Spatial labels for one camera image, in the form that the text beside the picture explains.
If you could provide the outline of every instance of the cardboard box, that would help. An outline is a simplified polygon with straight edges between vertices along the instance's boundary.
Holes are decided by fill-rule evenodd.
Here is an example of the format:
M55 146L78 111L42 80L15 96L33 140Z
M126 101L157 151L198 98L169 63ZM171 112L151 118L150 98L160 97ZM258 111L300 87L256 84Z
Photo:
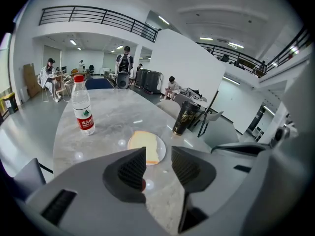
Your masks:
M26 64L23 66L24 81L28 87L28 94L33 98L40 92L40 86L37 83L37 76L34 71L34 64Z

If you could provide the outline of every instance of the black trash can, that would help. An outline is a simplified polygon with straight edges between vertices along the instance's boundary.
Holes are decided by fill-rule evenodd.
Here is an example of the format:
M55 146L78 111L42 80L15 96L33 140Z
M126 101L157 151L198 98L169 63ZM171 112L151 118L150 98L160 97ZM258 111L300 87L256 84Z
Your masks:
M18 105L16 104L16 101L15 101L14 93L8 94L2 99L4 100L6 108L9 110L10 114L14 114L16 111L19 110Z

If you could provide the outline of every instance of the railing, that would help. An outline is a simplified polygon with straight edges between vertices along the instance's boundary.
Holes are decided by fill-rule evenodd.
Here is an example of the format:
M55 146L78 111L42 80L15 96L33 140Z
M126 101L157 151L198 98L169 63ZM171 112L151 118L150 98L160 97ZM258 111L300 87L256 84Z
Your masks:
M311 36L305 27L299 31L295 38L267 64L267 72L286 63L293 56L311 44Z
M39 25L55 22L91 22L128 30L154 42L158 31L124 14L90 6L56 6L42 9Z
M234 51L227 47L218 45L197 43L215 56L218 60L231 63L238 68L248 71L251 74L257 75L259 78L265 75L265 69L262 69L262 62L254 59L253 57Z

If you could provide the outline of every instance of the plastic bottle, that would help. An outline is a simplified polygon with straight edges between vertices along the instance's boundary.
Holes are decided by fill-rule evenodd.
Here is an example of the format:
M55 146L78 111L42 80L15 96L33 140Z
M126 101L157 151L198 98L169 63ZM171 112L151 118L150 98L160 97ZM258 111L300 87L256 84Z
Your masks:
M95 131L95 125L91 112L90 96L83 79L83 75L74 76L71 101L81 132L85 135L91 135Z

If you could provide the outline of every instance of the plate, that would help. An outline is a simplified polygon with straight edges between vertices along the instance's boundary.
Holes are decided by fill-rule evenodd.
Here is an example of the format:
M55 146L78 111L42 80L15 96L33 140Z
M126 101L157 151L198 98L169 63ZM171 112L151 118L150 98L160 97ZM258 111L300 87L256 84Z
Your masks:
M160 161L163 160L163 158L165 157L166 155L166 146L165 146L165 143L162 141L162 139L160 137L158 137L157 135L155 135L156 137L156 140L157 140L157 157L158 157L158 163L160 163Z

